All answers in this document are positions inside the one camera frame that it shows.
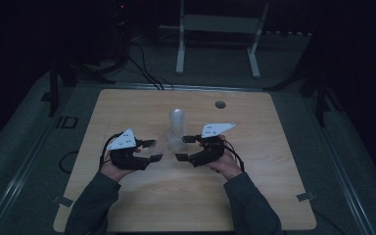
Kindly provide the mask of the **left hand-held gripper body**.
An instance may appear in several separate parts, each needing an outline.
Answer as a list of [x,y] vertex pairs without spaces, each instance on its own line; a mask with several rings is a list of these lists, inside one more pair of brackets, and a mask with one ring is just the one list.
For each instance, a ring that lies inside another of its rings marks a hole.
[[150,160],[144,157],[135,157],[136,149],[142,148],[142,141],[136,139],[131,128],[114,135],[107,142],[107,151],[114,166],[120,169],[145,170]]

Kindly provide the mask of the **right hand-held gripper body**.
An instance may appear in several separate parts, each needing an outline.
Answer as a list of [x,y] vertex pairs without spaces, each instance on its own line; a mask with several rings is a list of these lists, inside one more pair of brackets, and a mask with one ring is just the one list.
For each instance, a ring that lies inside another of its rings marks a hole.
[[217,161],[223,154],[225,145],[223,140],[219,137],[223,132],[233,128],[234,122],[228,123],[205,123],[202,133],[196,136],[197,141],[203,147],[203,150],[189,155],[189,163],[193,167],[200,165],[207,165]]

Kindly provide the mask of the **translucent plastic bottle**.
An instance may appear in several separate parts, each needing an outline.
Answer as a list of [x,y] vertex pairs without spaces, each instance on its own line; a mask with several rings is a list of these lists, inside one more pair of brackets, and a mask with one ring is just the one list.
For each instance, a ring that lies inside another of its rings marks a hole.
[[186,148],[183,141],[186,135],[185,113],[181,109],[174,109],[169,113],[168,118],[167,147],[174,153],[181,152]]

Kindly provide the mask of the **person's left hand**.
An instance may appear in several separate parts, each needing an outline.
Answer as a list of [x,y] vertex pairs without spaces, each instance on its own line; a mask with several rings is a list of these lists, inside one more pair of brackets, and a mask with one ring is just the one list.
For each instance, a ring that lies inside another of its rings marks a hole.
[[102,164],[100,172],[108,176],[115,182],[120,182],[126,175],[133,173],[133,170],[120,169],[114,166],[111,162]]

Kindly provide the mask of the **person's right hand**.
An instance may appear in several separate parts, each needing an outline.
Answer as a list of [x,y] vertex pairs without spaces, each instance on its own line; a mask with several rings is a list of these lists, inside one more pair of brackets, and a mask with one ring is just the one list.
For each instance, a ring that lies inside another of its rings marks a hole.
[[227,149],[224,149],[224,154],[217,161],[209,163],[208,167],[220,173],[226,180],[230,180],[242,173],[232,153]]

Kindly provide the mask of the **grey tape strip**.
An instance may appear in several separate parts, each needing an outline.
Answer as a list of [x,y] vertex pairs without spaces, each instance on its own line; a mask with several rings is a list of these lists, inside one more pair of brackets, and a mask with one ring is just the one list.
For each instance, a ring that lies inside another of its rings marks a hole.
[[73,205],[73,200],[67,199],[63,196],[56,196],[52,199],[52,202],[56,205],[61,205],[70,208]]
[[311,201],[311,200],[315,199],[315,195],[311,192],[305,192],[305,193],[298,195],[297,199],[298,199],[299,202]]

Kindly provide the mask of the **black tripod stand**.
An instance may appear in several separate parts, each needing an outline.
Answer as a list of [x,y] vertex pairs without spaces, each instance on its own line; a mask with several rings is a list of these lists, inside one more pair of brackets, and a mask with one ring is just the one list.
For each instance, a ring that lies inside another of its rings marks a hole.
[[315,117],[320,126],[324,127],[324,112],[327,108],[325,101],[327,94],[327,73],[323,70],[312,71],[301,87],[300,93],[303,97],[309,97],[313,93],[316,93]]
[[74,75],[72,65],[74,60],[68,56],[54,58],[49,67],[49,91],[41,100],[50,103],[49,117],[52,117],[59,107],[59,80],[67,87],[74,87],[77,78]]

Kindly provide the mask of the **dark equipment tower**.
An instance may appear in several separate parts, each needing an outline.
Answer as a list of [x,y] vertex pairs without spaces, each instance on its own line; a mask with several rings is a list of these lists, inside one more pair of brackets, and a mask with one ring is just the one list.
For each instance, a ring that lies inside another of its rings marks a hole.
[[130,34],[130,0],[113,0],[114,50],[113,58],[121,61],[128,55]]

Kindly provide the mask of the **white metal stand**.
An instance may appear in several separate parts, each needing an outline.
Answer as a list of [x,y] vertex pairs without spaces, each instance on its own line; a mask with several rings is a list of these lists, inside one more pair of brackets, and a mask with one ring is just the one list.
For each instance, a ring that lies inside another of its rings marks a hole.
[[247,55],[253,78],[260,78],[257,48],[270,6],[268,2],[263,3],[261,14],[257,18],[186,14],[185,0],[179,0],[179,2],[179,45],[175,67],[177,74],[184,73],[185,31],[211,31],[253,34],[254,41],[251,46],[247,48]]

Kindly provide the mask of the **pale power strip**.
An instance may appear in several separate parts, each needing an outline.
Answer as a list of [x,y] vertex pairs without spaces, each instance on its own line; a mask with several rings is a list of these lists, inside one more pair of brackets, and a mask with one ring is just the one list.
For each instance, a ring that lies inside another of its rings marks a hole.
[[273,31],[273,30],[267,30],[264,32],[264,34],[272,34],[272,35],[281,35],[281,36],[289,36],[289,35],[297,35],[297,36],[303,36],[303,37],[311,37],[311,32],[301,32],[301,31]]

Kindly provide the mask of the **black rectangular floor frame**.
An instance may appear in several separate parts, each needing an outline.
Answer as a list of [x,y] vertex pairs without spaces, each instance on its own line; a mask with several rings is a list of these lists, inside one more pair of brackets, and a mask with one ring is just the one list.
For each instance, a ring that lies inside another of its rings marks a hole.
[[77,123],[77,117],[59,117],[56,127],[61,129],[74,129]]

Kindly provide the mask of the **metal floor rail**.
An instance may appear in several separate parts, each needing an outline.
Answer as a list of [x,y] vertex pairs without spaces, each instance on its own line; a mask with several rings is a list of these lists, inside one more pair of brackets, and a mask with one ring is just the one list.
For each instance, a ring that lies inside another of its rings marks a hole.
[[46,118],[46,122],[43,124],[43,129],[32,142],[30,149],[25,154],[25,158],[22,161],[20,168],[17,170],[15,176],[11,179],[6,187],[4,194],[0,199],[0,230],[3,222],[11,211],[15,201],[29,178],[38,153],[42,149],[42,146],[47,140],[50,132],[55,128],[61,117],[62,116],[59,113],[54,113],[52,116]]
[[311,106],[311,102],[304,98],[305,108],[310,115],[311,121],[316,126],[317,132],[322,140],[324,148],[327,152],[327,158],[330,162],[335,177],[340,185],[349,209],[352,213],[352,217],[358,227],[361,235],[376,235],[376,231],[364,209],[364,206],[357,194],[353,184],[351,183],[349,176],[342,164],[338,152],[336,151],[329,135],[324,127],[322,127],[315,115],[315,108]]

